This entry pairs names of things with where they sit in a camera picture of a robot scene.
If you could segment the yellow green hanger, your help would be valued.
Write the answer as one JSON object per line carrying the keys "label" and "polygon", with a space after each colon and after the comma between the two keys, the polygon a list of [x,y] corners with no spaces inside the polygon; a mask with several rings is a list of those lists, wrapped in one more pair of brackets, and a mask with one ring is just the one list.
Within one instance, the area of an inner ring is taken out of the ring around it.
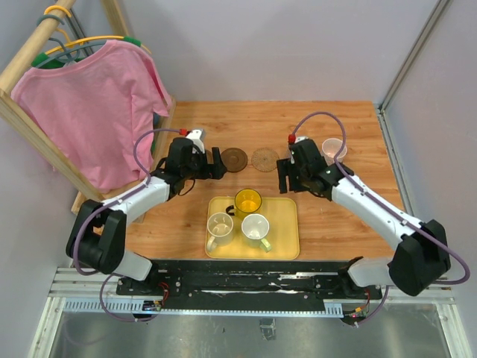
{"label": "yellow green hanger", "polygon": [[[77,40],[71,40],[71,42],[67,43],[67,45],[73,45],[79,42],[86,42],[88,40],[105,40],[106,42],[109,40],[118,40],[132,43],[145,50],[148,54],[151,54],[151,50],[147,48],[146,45],[130,36],[130,31],[125,19],[125,15],[123,14],[121,1],[101,1],[101,4],[104,7],[108,22],[110,24],[110,27],[113,29],[114,34],[82,37],[78,38]],[[57,47],[48,50],[45,53],[48,55],[51,55],[51,53],[57,54],[59,50],[60,46],[58,45]]]}

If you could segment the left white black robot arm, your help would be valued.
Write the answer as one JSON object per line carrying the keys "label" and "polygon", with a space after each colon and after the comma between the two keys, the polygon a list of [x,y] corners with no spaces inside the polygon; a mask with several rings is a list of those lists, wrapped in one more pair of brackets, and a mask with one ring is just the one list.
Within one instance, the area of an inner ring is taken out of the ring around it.
{"label": "left white black robot arm", "polygon": [[77,269],[81,265],[92,269],[81,274],[129,277],[143,295],[155,293],[159,276],[151,271],[153,263],[148,258],[125,248],[127,227],[149,209],[179,195],[186,181],[222,179],[227,168],[219,148],[212,148],[212,158],[208,163],[197,140],[178,137],[159,162],[164,166],[158,166],[139,185],[106,201],[83,202],[66,245],[66,254]]}

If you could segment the pink t-shirt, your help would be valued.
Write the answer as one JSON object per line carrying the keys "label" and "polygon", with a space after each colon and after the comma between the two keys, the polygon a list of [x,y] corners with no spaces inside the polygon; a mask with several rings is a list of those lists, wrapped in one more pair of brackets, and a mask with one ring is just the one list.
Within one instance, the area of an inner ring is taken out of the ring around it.
{"label": "pink t-shirt", "polygon": [[152,57],[118,40],[72,65],[30,68],[11,98],[99,192],[145,178],[153,115],[171,106]]}

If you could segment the grey teal hanger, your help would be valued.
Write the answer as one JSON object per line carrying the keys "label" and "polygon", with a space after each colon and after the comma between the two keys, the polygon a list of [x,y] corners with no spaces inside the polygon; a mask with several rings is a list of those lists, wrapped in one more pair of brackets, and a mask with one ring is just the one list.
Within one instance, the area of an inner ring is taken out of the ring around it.
{"label": "grey teal hanger", "polygon": [[[57,5],[52,5],[44,11],[44,14],[38,18],[37,24],[40,25],[44,20],[53,19],[56,20],[59,24],[63,25],[64,20],[59,16],[54,15],[52,12],[54,10],[61,11],[66,15],[66,21],[69,23],[70,30],[73,34],[79,37],[80,34],[83,34],[82,27],[79,25],[76,20],[73,10],[61,10]],[[63,42],[56,37],[49,37],[48,40],[55,42],[60,46],[60,50],[57,54],[51,53],[51,55],[46,54],[45,52],[39,53],[31,63],[31,66],[38,69],[58,69],[64,66],[68,66],[74,63],[77,63],[81,60],[86,59],[88,56],[93,55],[93,48],[103,46],[105,40],[88,40],[86,42],[79,42],[73,45],[67,45],[71,40],[69,35],[62,29],[56,28],[56,30],[63,34],[66,41]]]}

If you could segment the cream mug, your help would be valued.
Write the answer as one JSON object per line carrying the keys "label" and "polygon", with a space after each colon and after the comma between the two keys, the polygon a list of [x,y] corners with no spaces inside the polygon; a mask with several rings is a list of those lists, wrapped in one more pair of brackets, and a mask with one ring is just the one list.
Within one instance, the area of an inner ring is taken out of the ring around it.
{"label": "cream mug", "polygon": [[208,240],[206,250],[214,251],[219,246],[229,245],[233,240],[233,218],[227,213],[212,214],[207,221]]}

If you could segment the pink translucent cup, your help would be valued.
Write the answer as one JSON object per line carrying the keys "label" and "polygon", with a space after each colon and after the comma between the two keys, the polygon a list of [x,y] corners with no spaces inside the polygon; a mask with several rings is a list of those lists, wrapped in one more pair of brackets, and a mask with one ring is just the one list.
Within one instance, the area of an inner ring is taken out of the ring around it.
{"label": "pink translucent cup", "polygon": [[328,138],[322,143],[322,153],[327,165],[332,165],[335,161],[335,155],[342,146],[342,140],[338,138]]}

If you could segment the yellow transparent cup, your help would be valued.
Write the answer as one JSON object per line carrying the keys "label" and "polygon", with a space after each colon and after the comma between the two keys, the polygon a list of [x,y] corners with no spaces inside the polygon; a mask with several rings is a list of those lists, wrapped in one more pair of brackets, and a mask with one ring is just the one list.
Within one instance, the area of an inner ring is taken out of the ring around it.
{"label": "yellow transparent cup", "polygon": [[235,198],[234,203],[225,210],[229,216],[243,220],[246,216],[259,213],[262,207],[262,196],[255,189],[242,189]]}

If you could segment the aluminium frame rail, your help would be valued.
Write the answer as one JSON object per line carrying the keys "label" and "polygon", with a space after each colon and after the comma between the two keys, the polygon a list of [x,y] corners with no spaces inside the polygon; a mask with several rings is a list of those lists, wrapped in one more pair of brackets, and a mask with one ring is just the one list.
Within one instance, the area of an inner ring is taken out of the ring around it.
{"label": "aluminium frame rail", "polygon": [[391,102],[398,93],[399,88],[402,86],[403,82],[407,78],[409,72],[412,70],[418,57],[426,46],[426,43],[436,29],[437,24],[440,22],[440,20],[442,20],[445,12],[449,9],[451,4],[452,0],[439,0],[432,8],[431,13],[425,21],[424,26],[420,30],[413,45],[411,46],[396,76],[392,80],[384,98],[379,104],[376,105],[376,109],[381,116],[383,116],[386,110],[389,108]]}

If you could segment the white mug green handle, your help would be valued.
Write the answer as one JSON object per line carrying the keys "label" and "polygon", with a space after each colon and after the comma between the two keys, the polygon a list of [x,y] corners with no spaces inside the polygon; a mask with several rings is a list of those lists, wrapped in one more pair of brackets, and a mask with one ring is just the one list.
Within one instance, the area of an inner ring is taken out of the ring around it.
{"label": "white mug green handle", "polygon": [[261,248],[264,252],[270,252],[272,249],[267,239],[269,230],[269,221],[261,214],[250,214],[241,223],[241,233],[247,245],[251,248]]}

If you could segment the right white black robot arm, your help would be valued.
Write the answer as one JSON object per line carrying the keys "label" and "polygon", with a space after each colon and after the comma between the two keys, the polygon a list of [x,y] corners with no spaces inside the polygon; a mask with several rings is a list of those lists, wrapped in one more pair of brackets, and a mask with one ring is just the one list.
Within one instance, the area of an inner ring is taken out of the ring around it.
{"label": "right white black robot arm", "polygon": [[435,220],[422,222],[369,189],[346,166],[329,165],[312,139],[288,138],[290,157],[277,161],[281,193],[309,192],[357,215],[393,249],[391,258],[356,257],[340,272],[338,291],[355,298],[366,286],[395,286],[419,295],[450,268],[446,233]]}

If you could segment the large woven rattan coaster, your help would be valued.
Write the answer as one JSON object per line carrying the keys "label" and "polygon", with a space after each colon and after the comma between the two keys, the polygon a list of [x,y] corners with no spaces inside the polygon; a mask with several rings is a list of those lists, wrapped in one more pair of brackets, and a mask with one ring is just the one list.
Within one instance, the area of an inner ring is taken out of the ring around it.
{"label": "large woven rattan coaster", "polygon": [[271,148],[259,148],[253,152],[251,163],[261,172],[272,172],[277,168],[278,153]]}

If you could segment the yellow plastic tray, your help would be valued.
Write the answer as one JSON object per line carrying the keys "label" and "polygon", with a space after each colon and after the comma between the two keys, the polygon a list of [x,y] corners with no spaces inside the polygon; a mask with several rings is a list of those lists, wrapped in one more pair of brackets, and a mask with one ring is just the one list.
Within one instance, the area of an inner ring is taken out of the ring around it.
{"label": "yellow plastic tray", "polygon": [[264,198],[260,214],[270,224],[266,239],[271,250],[250,247],[241,233],[241,220],[234,218],[233,239],[206,255],[217,260],[294,260],[300,253],[297,205],[290,198]]}

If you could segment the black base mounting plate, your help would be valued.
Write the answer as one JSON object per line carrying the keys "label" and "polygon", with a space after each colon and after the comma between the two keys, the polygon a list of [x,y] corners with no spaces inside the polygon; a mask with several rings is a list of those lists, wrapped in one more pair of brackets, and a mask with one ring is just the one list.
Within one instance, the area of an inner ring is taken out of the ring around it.
{"label": "black base mounting plate", "polygon": [[344,261],[155,260],[146,280],[122,278],[118,295],[155,297],[179,310],[239,312],[323,310],[326,299],[379,300],[375,286],[350,291]]}

